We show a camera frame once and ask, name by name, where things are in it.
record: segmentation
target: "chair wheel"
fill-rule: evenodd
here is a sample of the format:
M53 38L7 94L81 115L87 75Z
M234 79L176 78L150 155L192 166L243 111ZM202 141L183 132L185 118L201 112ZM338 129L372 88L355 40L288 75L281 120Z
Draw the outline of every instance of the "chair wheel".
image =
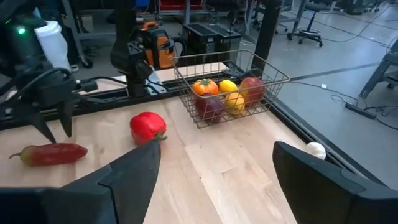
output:
M393 85L393 84L388 84L388 86L387 86L387 89L389 89L389 90L393 90L393 89L394 89L394 87L395 87L395 85Z
M81 61L81 65L83 66L83 68L93 68L93 62L90 59L86 58L86 62L87 63Z

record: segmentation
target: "garlic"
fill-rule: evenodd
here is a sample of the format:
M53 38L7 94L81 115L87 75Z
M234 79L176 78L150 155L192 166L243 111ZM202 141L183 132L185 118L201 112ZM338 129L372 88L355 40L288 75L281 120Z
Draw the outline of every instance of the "garlic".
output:
M325 148L317 142L310 142L307 144L304 150L306 153L309 153L319 159L325 160L326 158L326 150Z

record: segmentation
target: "green light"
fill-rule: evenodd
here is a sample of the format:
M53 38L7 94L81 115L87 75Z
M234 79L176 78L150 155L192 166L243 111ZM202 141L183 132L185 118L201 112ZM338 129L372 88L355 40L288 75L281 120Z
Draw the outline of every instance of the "green light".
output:
M26 33L25 28L19 28L18 29L18 34L22 35L22 34L25 34L25 33Z

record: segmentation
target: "white bottle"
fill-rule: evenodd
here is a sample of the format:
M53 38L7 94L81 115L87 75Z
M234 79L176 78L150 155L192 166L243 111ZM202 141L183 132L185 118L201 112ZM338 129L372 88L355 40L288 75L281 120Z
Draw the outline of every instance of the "white bottle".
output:
M57 21L46 21L46 23L46 26L35 29L43 52L54 68L66 68L70 71L67 57L68 44L61 34L61 26Z

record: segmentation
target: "red chili pepper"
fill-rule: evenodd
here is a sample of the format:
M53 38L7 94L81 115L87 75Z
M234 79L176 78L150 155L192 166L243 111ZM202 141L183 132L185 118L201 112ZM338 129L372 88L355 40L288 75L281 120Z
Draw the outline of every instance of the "red chili pepper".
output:
M19 156L28 166L50 166L76 162L87 154L87 149L72 143L47 144L44 146L27 146L20 153L9 157Z
M152 139L166 140L166 122L152 112L143 112L130 120L131 135L138 146Z

